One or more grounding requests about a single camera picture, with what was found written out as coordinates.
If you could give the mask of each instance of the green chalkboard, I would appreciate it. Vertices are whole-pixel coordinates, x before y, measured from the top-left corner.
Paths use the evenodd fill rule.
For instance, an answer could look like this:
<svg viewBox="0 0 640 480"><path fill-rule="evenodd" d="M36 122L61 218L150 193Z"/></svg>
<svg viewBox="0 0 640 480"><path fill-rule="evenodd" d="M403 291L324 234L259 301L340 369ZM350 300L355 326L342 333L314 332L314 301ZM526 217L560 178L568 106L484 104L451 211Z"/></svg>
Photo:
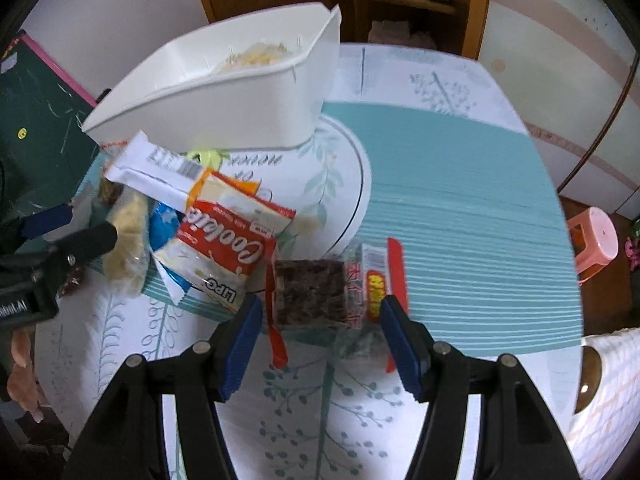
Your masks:
<svg viewBox="0 0 640 480"><path fill-rule="evenodd" d="M12 43L0 70L1 221L71 200L99 152L81 130L94 107L31 38Z"/></svg>

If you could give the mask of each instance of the dark brown square snack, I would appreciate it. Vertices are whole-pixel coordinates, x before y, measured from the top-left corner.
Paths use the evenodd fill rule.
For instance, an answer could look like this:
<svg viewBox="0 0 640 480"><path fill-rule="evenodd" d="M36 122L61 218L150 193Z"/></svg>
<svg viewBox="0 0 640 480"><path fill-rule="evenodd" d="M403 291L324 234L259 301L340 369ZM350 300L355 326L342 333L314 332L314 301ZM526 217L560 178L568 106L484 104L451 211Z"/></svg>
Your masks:
<svg viewBox="0 0 640 480"><path fill-rule="evenodd" d="M344 264L336 260L279 260L275 322L279 327L337 326L347 321Z"/></svg>

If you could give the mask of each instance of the metal bolt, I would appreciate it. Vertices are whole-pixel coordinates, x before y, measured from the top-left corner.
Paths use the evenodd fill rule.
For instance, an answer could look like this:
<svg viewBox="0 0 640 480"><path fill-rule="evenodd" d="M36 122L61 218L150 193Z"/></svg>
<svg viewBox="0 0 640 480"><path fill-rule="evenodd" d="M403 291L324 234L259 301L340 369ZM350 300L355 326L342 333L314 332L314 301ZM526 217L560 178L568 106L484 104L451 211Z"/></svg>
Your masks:
<svg viewBox="0 0 640 480"><path fill-rule="evenodd" d="M127 360L125 362L129 368L135 368L142 362L142 355L132 354L127 357Z"/></svg>
<svg viewBox="0 0 640 480"><path fill-rule="evenodd" d="M433 344L433 351L437 354L447 355L451 352L451 345L449 343L445 343L444 341L436 341Z"/></svg>
<svg viewBox="0 0 640 480"><path fill-rule="evenodd" d="M518 360L511 354L505 354L503 356L500 356L500 363L507 368L515 368L515 366L518 364Z"/></svg>
<svg viewBox="0 0 640 480"><path fill-rule="evenodd" d="M195 354L206 354L211 350L211 345L207 341L198 341L192 348Z"/></svg>

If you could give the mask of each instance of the white bin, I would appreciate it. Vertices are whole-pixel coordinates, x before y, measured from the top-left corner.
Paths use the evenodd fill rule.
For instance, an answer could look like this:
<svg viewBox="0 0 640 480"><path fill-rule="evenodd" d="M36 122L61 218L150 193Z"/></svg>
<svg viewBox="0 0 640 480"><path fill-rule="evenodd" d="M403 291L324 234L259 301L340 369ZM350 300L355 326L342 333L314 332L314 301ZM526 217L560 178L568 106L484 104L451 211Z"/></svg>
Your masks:
<svg viewBox="0 0 640 480"><path fill-rule="evenodd" d="M143 130L174 152L290 148L314 132L334 79L340 9L301 4L252 12L200 28L156 50L86 118L98 144ZM217 73L231 53L283 43L293 56Z"/></svg>

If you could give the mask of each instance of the pink plastic stool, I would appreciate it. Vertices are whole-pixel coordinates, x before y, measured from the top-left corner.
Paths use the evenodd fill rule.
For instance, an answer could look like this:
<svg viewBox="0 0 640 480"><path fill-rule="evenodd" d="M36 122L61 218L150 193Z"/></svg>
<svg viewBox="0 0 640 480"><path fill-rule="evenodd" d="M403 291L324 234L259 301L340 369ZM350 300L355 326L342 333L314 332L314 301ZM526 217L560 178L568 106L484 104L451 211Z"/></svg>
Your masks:
<svg viewBox="0 0 640 480"><path fill-rule="evenodd" d="M567 222L574 245L575 272L582 285L618 255L618 235L609 215L590 207Z"/></svg>

